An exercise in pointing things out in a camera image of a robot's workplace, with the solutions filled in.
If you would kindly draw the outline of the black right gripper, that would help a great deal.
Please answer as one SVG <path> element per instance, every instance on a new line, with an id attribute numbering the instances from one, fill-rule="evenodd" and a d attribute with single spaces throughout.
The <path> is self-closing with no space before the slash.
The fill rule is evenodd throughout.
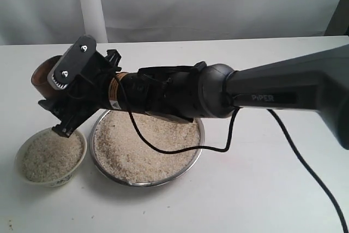
<path id="1" fill-rule="evenodd" d="M 191 123 L 202 116 L 199 79 L 202 64 L 140 68 L 135 73 L 113 71 L 97 51 L 97 42 L 83 35 L 61 55 L 47 77 L 64 93 L 38 101 L 60 123 L 52 130 L 63 138 L 100 109 L 155 116 L 174 123 Z"/>

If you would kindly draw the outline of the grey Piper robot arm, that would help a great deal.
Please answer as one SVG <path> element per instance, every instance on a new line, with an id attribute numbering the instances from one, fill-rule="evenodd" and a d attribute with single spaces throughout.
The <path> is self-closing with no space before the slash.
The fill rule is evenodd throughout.
<path id="1" fill-rule="evenodd" d="M 126 73 L 120 60 L 117 50 L 102 55 L 84 35 L 37 67 L 31 82 L 43 96 L 40 106 L 60 121 L 55 133 L 69 137 L 100 109 L 191 123 L 256 107 L 316 111 L 348 148 L 348 46 L 242 71 L 199 62 Z"/>

